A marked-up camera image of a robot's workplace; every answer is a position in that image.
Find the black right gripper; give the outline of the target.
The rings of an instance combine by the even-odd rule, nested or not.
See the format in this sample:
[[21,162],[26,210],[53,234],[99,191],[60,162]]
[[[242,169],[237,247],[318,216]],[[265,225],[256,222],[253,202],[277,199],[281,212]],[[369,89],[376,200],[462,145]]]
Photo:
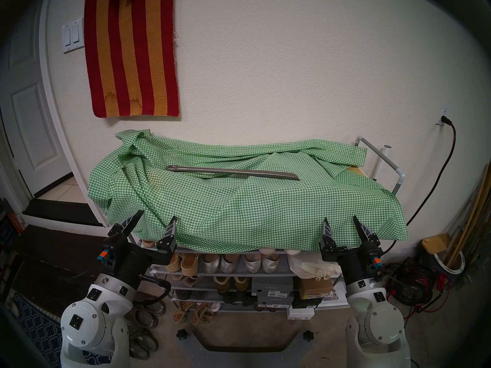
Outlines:
[[324,261],[337,263],[343,275],[345,285],[365,279],[378,283],[384,276],[384,268],[380,262],[382,249],[379,237],[356,215],[353,222],[362,244],[357,248],[337,247],[327,218],[324,218],[320,233],[320,251]]

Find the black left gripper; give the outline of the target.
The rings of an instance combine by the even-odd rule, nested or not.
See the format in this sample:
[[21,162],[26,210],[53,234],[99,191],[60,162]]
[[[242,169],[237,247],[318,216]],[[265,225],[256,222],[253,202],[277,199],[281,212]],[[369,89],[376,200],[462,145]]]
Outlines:
[[177,242],[177,216],[171,218],[163,237],[157,242],[157,249],[143,248],[129,242],[127,237],[143,215],[144,210],[140,209],[122,223],[114,224],[102,244],[102,252],[97,257],[105,274],[122,281],[134,290],[138,289],[141,276],[145,275],[150,265],[168,265],[171,262]]

